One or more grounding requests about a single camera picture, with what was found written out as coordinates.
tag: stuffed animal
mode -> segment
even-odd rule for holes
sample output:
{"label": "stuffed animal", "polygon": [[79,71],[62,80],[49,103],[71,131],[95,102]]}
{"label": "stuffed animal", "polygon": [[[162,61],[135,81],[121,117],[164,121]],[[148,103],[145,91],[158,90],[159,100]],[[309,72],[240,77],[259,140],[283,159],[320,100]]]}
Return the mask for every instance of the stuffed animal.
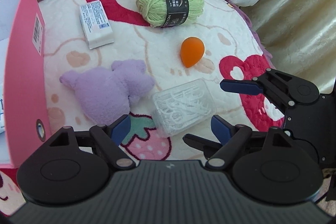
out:
{"label": "stuffed animal", "polygon": [[142,60],[114,61],[111,69],[96,67],[84,73],[73,70],[64,73],[60,82],[75,91],[83,112],[97,124],[110,125],[120,116],[129,114],[155,84],[145,74]]}

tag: orange makeup sponge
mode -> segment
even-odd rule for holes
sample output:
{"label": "orange makeup sponge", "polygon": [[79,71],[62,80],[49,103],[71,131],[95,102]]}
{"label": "orange makeup sponge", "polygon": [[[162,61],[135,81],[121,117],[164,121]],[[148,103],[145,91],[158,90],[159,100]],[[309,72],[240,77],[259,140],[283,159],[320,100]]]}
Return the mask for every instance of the orange makeup sponge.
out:
{"label": "orange makeup sponge", "polygon": [[188,37],[181,45],[181,60],[186,68],[194,66],[204,54],[204,43],[197,37]]}

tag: beige fabric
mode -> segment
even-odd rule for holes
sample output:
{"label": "beige fabric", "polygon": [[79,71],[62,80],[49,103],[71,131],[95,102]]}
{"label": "beige fabric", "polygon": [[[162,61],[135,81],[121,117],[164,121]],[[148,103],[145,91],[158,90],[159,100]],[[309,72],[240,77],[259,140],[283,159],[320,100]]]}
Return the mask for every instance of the beige fabric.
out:
{"label": "beige fabric", "polygon": [[242,10],[278,70],[332,91],[336,76],[336,0],[260,0]]}
{"label": "beige fabric", "polygon": [[[320,193],[317,196],[317,198],[320,198],[323,196],[324,193],[326,193],[329,189],[329,184],[330,184],[330,178],[327,178],[324,180],[322,188],[320,189]],[[328,214],[334,216],[336,214],[336,201],[325,201],[326,199],[324,198],[318,205],[319,207],[326,211]]]}

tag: yarn label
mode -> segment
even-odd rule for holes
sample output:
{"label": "yarn label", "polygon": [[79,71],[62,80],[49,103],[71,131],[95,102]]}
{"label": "yarn label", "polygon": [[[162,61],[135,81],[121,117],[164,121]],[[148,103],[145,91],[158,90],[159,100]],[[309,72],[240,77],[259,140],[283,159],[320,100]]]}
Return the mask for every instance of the yarn label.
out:
{"label": "yarn label", "polygon": [[172,27],[183,24],[189,14],[188,0],[166,0],[167,16],[161,27]]}

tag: barcode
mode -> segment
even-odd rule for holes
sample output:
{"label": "barcode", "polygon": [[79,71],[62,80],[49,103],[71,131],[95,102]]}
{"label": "barcode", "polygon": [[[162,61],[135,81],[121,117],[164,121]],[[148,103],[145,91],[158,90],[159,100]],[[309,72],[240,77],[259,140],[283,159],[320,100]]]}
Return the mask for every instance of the barcode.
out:
{"label": "barcode", "polygon": [[104,28],[109,27],[109,26],[110,26],[109,23],[104,23],[104,24],[100,24],[99,28],[104,29]]}
{"label": "barcode", "polygon": [[39,19],[38,17],[36,17],[35,19],[35,26],[34,26],[34,41],[35,43],[38,42],[39,38],[40,38],[40,23],[39,23]]}

